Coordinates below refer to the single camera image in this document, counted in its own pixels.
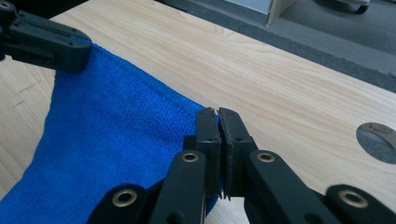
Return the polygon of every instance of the blue towel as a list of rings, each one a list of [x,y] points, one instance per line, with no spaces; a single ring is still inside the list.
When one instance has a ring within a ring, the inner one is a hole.
[[[44,134],[0,223],[85,223],[117,185],[152,186],[202,108],[92,44],[83,72],[57,72]]]

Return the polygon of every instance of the microfiber cloth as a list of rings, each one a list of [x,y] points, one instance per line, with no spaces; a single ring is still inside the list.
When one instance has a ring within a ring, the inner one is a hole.
[[[92,44],[83,72],[56,73],[43,136],[0,202],[0,223],[86,223],[117,185],[149,188],[195,134],[202,108]]]

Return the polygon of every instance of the wood grain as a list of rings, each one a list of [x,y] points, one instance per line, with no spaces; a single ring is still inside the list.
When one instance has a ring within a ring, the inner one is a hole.
[[[259,148],[279,154],[310,188],[353,185],[396,211],[396,165],[356,139],[365,122],[396,129],[395,94],[149,0],[91,0],[55,20],[193,101],[236,110]],[[10,59],[0,66],[3,196],[32,159],[53,72]],[[222,202],[207,223],[246,223],[240,202]]]

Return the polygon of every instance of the table hole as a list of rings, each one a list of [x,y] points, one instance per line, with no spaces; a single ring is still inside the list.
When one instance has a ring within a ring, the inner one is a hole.
[[[396,132],[379,123],[364,123],[356,131],[361,147],[377,160],[396,164]]]

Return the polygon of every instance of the gray carpet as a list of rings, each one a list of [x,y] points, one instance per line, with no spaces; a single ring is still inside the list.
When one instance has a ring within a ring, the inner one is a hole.
[[[396,4],[390,1],[372,0],[359,15],[359,6],[334,0],[296,0],[272,25],[266,15],[222,0],[166,4],[396,93]],[[396,163],[396,150],[386,141],[357,136],[369,154]]]

